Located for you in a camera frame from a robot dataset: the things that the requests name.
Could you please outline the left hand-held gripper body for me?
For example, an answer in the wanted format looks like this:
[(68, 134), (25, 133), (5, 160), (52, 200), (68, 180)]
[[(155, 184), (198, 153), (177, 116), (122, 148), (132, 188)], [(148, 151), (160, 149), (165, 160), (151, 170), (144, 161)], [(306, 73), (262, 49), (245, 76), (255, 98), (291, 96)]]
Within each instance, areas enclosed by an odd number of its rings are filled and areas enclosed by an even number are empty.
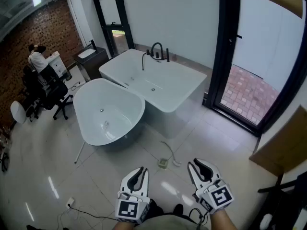
[(120, 222), (141, 224), (150, 208), (151, 199), (144, 195), (118, 191), (118, 201), (116, 205), (116, 218)]

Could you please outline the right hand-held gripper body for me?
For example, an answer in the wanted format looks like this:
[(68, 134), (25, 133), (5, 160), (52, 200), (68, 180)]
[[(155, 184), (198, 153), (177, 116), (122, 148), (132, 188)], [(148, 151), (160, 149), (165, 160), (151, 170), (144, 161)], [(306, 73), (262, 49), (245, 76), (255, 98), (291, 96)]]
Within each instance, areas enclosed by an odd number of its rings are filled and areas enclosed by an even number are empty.
[(196, 202), (202, 205), (209, 214), (226, 208), (234, 201), (229, 184), (218, 179), (202, 187), (193, 194)]

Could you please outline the person's right forearm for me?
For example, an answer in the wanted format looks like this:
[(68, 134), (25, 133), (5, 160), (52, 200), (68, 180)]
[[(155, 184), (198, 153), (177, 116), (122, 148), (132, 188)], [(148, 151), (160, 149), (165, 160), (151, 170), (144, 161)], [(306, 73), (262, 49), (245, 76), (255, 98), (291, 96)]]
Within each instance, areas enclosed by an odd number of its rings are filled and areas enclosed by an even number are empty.
[(224, 209), (210, 215), (211, 230), (237, 230)]

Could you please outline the person's left black shoe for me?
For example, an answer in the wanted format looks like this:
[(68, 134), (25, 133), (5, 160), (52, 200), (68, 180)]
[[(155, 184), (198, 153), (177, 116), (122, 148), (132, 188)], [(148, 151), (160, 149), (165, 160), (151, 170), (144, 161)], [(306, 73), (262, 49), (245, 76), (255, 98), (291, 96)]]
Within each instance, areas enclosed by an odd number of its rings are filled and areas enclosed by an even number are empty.
[(163, 209), (159, 207), (153, 199), (151, 199), (150, 204), (149, 204), (149, 211), (146, 215), (147, 219), (162, 216), (163, 214), (164, 214)]

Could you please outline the person's grey clothing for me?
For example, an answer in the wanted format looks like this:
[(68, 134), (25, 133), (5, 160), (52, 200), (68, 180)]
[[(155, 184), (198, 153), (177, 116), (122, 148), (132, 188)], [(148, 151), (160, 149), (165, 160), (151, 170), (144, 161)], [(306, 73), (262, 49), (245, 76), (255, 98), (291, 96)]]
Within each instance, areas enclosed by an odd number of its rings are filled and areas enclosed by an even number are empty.
[(209, 230), (206, 226), (197, 229), (197, 223), (176, 215), (162, 215), (147, 219), (134, 230)]

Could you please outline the white pole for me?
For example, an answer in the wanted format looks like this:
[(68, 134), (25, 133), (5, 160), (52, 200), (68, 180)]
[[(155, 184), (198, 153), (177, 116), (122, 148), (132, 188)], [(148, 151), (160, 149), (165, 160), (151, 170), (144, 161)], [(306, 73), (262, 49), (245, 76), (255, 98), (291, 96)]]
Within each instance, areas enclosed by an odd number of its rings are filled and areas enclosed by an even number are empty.
[(85, 144), (86, 144), (86, 142), (83, 141), (83, 143), (82, 143), (82, 145), (81, 145), (81, 147), (80, 147), (80, 149), (79, 149), (79, 151), (78, 151), (78, 153), (77, 153), (77, 156), (76, 156), (76, 159), (75, 159), (75, 161), (74, 161), (74, 164), (77, 164), (78, 160), (80, 159), (80, 155), (81, 155), (81, 153), (82, 153), (82, 151), (83, 151), (83, 148), (84, 148), (84, 145), (85, 145)]

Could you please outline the white oval bathtub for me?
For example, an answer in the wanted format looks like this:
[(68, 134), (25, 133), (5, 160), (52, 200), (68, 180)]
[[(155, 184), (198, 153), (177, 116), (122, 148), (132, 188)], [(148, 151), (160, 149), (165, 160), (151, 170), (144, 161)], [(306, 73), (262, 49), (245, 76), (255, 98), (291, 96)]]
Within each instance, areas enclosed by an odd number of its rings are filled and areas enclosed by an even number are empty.
[(92, 146), (124, 141), (142, 120), (145, 100), (103, 78), (83, 85), (73, 98), (83, 140)]

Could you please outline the cardboard box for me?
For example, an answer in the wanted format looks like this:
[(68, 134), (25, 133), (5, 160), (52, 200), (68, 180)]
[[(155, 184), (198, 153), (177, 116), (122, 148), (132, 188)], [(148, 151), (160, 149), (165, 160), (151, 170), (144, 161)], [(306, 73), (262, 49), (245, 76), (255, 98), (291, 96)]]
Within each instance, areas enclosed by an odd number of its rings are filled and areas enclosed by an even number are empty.
[(275, 176), (307, 160), (307, 110), (298, 106), (280, 131), (249, 159)]

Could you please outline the white rectangular bathtub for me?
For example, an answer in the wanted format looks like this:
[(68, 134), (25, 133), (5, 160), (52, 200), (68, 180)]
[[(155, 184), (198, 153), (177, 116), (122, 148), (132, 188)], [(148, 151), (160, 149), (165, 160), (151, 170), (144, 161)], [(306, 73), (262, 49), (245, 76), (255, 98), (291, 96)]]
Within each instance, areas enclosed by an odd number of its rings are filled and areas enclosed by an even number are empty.
[(175, 138), (201, 107), (206, 74), (130, 49), (99, 68), (103, 78), (142, 96), (145, 121), (167, 139)]

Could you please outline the black framed glass door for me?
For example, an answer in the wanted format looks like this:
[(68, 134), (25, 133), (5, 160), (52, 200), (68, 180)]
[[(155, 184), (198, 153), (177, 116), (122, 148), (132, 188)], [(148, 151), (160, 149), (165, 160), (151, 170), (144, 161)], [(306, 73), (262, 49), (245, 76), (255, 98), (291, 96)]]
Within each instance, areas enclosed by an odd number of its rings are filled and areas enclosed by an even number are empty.
[(259, 124), (255, 125), (250, 121), (245, 121), (244, 118), (240, 117), (234, 111), (219, 103), (223, 95), (222, 91), (226, 86), (231, 69), (231, 60), (235, 51), (239, 26), (239, 9), (240, 0), (219, 0), (219, 23), (213, 73), (209, 93), (204, 98), (203, 103), (252, 135), (260, 137), (286, 111), (307, 78), (307, 18), (305, 19), (303, 41), (290, 76), (275, 103)]

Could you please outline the black office chair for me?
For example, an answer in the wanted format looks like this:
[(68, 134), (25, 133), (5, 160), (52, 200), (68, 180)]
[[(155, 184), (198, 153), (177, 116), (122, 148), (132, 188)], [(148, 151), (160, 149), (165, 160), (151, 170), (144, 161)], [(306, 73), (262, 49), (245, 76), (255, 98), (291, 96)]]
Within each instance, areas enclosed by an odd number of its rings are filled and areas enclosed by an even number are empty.
[(58, 75), (56, 73), (51, 74), (46, 85), (43, 85), (39, 80), (38, 74), (32, 71), (29, 66), (25, 66), (23, 72), (24, 95), (30, 98), (32, 104), (36, 104), (36, 107), (30, 107), (34, 118), (38, 119), (38, 112), (41, 108), (52, 110), (54, 106), (57, 106), (58, 109), (53, 115), (53, 119), (56, 120), (58, 113), (63, 112), (63, 116), (67, 120), (65, 107), (72, 104), (72, 101), (69, 101), (69, 99), (73, 95), (68, 94), (67, 86)]

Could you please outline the dark vanity cabinet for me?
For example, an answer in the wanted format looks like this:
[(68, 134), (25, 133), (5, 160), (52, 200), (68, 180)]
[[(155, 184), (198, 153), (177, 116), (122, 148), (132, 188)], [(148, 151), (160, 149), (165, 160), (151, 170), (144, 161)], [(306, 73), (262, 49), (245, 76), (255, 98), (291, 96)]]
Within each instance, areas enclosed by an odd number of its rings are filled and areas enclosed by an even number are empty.
[(88, 48), (93, 47), (90, 46), (84, 48), (83, 50), (72, 56), (86, 82), (102, 78), (99, 72), (99, 68), (109, 61), (107, 51), (101, 47), (97, 47), (96, 52), (91, 54), (90, 56), (83, 59), (79, 58), (78, 55)]

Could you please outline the white rounded stool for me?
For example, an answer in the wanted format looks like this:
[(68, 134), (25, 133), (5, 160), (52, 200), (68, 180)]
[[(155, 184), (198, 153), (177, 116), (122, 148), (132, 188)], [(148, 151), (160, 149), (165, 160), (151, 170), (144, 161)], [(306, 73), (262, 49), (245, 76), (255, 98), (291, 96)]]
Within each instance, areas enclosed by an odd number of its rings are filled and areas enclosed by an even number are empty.
[(23, 106), (18, 101), (13, 101), (10, 106), (13, 119), (20, 124), (26, 121), (26, 112)]

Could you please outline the white sink basin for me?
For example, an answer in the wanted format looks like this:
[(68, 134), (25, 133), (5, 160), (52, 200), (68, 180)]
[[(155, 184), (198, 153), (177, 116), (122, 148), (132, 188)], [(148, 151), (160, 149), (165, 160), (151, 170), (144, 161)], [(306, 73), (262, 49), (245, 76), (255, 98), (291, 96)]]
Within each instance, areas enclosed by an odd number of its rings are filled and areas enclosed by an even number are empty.
[(86, 58), (86, 57), (90, 56), (91, 54), (93, 54), (95, 52), (96, 52), (96, 50), (94, 50), (92, 48), (88, 48), (85, 51), (83, 51), (82, 53), (80, 53), (78, 55), (78, 57), (83, 59), (83, 58)]

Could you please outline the black bathtub faucet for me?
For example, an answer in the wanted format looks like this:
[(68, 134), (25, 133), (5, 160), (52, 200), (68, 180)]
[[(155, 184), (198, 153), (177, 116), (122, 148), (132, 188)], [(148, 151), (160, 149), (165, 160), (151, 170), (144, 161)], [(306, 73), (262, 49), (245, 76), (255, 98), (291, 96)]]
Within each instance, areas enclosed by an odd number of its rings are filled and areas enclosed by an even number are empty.
[[(154, 48), (156, 45), (160, 46), (160, 53), (156, 52), (156, 57), (154, 57)], [(147, 49), (145, 53), (143, 53), (142, 55), (142, 71), (144, 71), (144, 56), (150, 56), (152, 59), (154, 59), (155, 61), (161, 63), (162, 61), (166, 60), (167, 62), (170, 62), (170, 57), (169, 57), (169, 49), (166, 49), (166, 57), (164, 57), (164, 52), (163, 52), (163, 46), (161, 43), (156, 42), (152, 45), (151, 49)]]

